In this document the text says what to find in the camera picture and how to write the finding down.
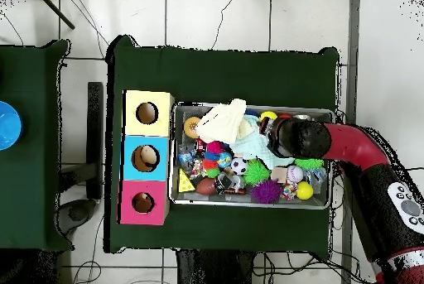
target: blue bowl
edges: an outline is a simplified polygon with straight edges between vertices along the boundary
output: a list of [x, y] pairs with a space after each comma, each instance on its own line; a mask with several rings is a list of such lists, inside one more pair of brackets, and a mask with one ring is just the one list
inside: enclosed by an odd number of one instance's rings
[[0, 101], [0, 151], [11, 147], [22, 131], [22, 121], [17, 111]]

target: gray bin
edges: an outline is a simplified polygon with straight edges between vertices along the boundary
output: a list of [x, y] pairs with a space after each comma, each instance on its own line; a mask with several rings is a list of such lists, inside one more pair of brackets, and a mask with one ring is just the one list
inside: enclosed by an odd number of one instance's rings
[[[193, 142], [183, 132], [184, 121], [192, 116], [201, 118], [216, 103], [177, 103], [172, 111], [172, 123], [174, 134], [171, 140], [171, 159], [170, 162], [170, 182], [169, 182], [169, 198], [175, 204], [185, 205], [223, 205], [223, 206], [243, 206], [243, 207], [259, 207], [259, 208], [288, 208], [288, 209], [324, 209], [330, 204], [332, 189], [329, 187], [333, 171], [331, 164], [325, 162], [324, 167], [327, 170], [327, 180], [322, 183], [319, 194], [314, 194], [308, 200], [284, 200], [280, 199], [275, 204], [258, 204], [253, 202], [249, 194], [246, 195], [200, 195], [195, 192], [178, 192], [178, 175], [179, 165], [177, 161], [178, 146], [182, 143]], [[248, 109], [252, 109], [258, 113], [263, 111], [273, 111], [276, 114], [289, 113], [290, 115], [306, 114], [314, 118], [316, 121], [333, 123], [335, 115], [332, 111], [318, 108], [284, 108], [271, 106], [255, 106], [248, 105]]]

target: purple spiky ball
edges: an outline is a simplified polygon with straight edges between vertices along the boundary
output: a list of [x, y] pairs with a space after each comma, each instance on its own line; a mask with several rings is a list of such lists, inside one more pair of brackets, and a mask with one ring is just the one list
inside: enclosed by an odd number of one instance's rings
[[278, 200], [282, 193], [280, 185], [276, 181], [264, 181], [250, 190], [252, 199], [261, 204], [271, 204]]

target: yellow box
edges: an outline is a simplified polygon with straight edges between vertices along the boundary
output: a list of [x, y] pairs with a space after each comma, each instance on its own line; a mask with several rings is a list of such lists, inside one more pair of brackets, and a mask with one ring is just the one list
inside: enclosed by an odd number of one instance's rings
[[[139, 107], [150, 103], [156, 112], [156, 120], [145, 124], [139, 120]], [[130, 136], [169, 137], [171, 108], [174, 98], [165, 92], [127, 90], [125, 94], [125, 134]]]

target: colored box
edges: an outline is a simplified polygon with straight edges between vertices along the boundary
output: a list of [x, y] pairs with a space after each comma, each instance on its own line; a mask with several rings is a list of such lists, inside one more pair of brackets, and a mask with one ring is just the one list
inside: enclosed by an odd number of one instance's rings
[[[132, 155], [137, 147], [150, 145], [159, 153], [159, 163], [150, 172], [141, 172], [133, 166]], [[168, 178], [169, 139], [165, 137], [125, 136], [123, 142], [123, 179], [126, 181], [166, 181]]]
[[[169, 211], [167, 183], [164, 181], [123, 181], [121, 193], [121, 219], [119, 224], [163, 225]], [[138, 193], [147, 193], [153, 199], [153, 207], [145, 214], [133, 208], [133, 198]]]
[[[157, 120], [154, 123], [143, 124], [138, 121], [137, 109], [142, 103], [152, 103], [157, 108]], [[125, 134], [169, 137], [173, 103], [174, 98], [169, 93], [127, 90], [125, 93]]]

